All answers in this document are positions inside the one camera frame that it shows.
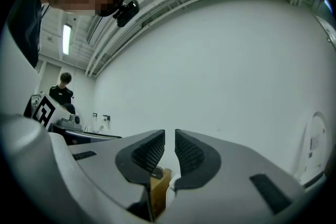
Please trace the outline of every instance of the black slot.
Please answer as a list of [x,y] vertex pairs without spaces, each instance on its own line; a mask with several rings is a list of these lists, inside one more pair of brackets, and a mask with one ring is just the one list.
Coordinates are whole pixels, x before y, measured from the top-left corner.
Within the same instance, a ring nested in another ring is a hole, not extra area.
[[129,182],[150,189],[150,176],[163,155],[164,144],[165,132],[159,130],[121,149],[115,157],[115,165]]
[[265,174],[251,176],[250,180],[274,214],[281,212],[291,204],[290,199]]
[[182,176],[175,182],[175,190],[203,187],[222,164],[220,154],[213,147],[180,129],[175,130],[175,153]]
[[323,176],[324,172],[320,172],[316,177],[312,178],[312,180],[308,181],[304,184],[304,188],[309,188],[310,186],[314,185],[319,179]]
[[94,151],[86,151],[86,152],[82,152],[82,153],[77,153],[77,154],[73,154],[73,158],[78,161],[79,159],[85,159],[88,157],[92,157],[95,156],[97,153]]

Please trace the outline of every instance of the fluorescent light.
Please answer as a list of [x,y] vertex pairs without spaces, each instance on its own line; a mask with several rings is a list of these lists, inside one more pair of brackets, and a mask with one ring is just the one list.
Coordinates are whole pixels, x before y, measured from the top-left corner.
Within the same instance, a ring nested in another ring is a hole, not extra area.
[[328,0],[324,0],[324,3],[327,5],[327,7],[329,8],[329,10],[332,13],[332,8],[331,8],[331,5],[330,5],[329,1]]
[[70,45],[70,35],[71,35],[71,26],[63,26],[63,53],[69,55],[69,45]]

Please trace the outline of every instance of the black shirt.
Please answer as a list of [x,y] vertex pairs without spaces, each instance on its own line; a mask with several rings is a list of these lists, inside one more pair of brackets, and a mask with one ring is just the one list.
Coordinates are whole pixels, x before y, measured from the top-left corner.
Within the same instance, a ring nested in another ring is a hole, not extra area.
[[34,68],[38,61],[41,10],[40,0],[16,0],[7,18],[15,42]]
[[58,85],[52,86],[49,90],[49,95],[54,98],[60,105],[65,103],[71,104],[71,97],[73,92],[70,91],[67,87],[61,89]]

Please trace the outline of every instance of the cardboard box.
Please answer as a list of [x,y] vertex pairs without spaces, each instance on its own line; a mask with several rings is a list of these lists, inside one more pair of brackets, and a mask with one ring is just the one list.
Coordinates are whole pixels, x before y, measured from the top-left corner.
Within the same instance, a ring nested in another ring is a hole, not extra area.
[[163,169],[163,177],[156,179],[151,177],[151,205],[154,218],[156,219],[166,208],[166,192],[171,180],[171,171]]

